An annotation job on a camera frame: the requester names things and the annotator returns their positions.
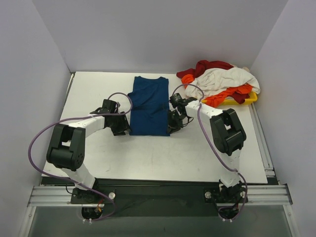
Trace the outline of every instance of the clothes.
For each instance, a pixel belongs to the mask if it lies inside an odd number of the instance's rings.
[[[245,84],[245,85],[241,85],[238,87],[229,87],[227,88],[225,91],[220,92],[217,95],[213,95],[213,96],[209,96],[206,97],[205,100],[205,104],[212,106],[212,107],[218,107],[224,100],[226,97],[231,96],[231,97],[237,97],[237,99],[243,103],[245,102],[245,98],[243,97],[243,95],[245,95],[246,97],[249,98],[249,93],[252,90],[252,86],[249,84]]]
[[[168,129],[169,80],[135,77],[129,135],[170,136]]]
[[[233,65],[231,65],[229,63],[222,62],[222,61],[209,62],[207,60],[201,60],[201,61],[197,62],[197,65],[196,65],[195,69],[190,68],[190,69],[187,69],[185,71],[178,72],[177,73],[177,77],[182,79],[185,75],[191,74],[191,75],[193,75],[194,78],[198,78],[207,69],[211,69],[211,68],[221,68],[221,69],[228,70],[230,68],[233,68]]]
[[[238,87],[244,84],[252,86],[252,91],[260,93],[260,87],[257,79],[249,72],[241,68],[231,68],[224,70],[220,68],[208,69],[204,74],[191,82],[201,88],[205,97],[218,95],[229,87]],[[185,94],[189,97],[200,99],[202,93],[193,86],[188,86]]]

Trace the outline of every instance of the dark red cloth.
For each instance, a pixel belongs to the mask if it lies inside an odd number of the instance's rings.
[[[230,95],[237,103],[242,104],[245,102],[245,99],[248,99],[250,96],[249,94],[239,94],[234,92],[234,94]]]
[[[230,68],[233,68],[233,66],[230,65],[229,63],[225,63],[225,62],[222,62],[222,61],[209,62],[207,60],[201,60],[201,61],[197,62],[197,65],[196,65],[195,69],[190,68],[190,69],[187,69],[185,71],[178,72],[177,73],[177,77],[182,79],[182,77],[184,77],[186,74],[192,74],[194,78],[198,78],[207,69],[211,69],[211,68],[221,68],[221,69],[228,70]]]

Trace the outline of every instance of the laundry pile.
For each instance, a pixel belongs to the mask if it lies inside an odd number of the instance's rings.
[[[239,104],[249,98],[249,93],[260,93],[257,79],[248,68],[238,68],[222,61],[198,61],[196,68],[177,73],[183,84],[191,83],[201,88],[206,104],[218,107],[227,97],[232,97]],[[185,94],[200,99],[202,93],[193,86],[185,86]]]

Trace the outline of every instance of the white table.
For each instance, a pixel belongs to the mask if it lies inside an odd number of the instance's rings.
[[[135,76],[169,79],[169,95],[181,84],[174,74],[76,72],[61,118],[86,116],[112,93],[131,92]],[[183,87],[178,92],[184,97]],[[121,110],[129,108],[124,96],[111,99],[119,101]],[[236,110],[247,135],[240,155],[240,172],[248,183],[267,183],[249,107],[221,107],[226,108]],[[210,125],[205,124],[205,128],[212,137]],[[218,182],[222,168],[197,119],[170,137],[114,137],[109,128],[100,130],[86,139],[84,163],[96,178],[136,180]],[[44,171],[66,176],[47,162]]]

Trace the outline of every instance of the screw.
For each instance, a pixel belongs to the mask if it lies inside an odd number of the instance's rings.
[[[206,193],[205,193],[205,197],[206,197],[207,199],[210,199],[210,198],[212,197],[211,192],[206,192]]]
[[[111,200],[113,200],[113,199],[115,198],[115,193],[110,192],[110,193],[109,193],[109,198],[110,198]]]

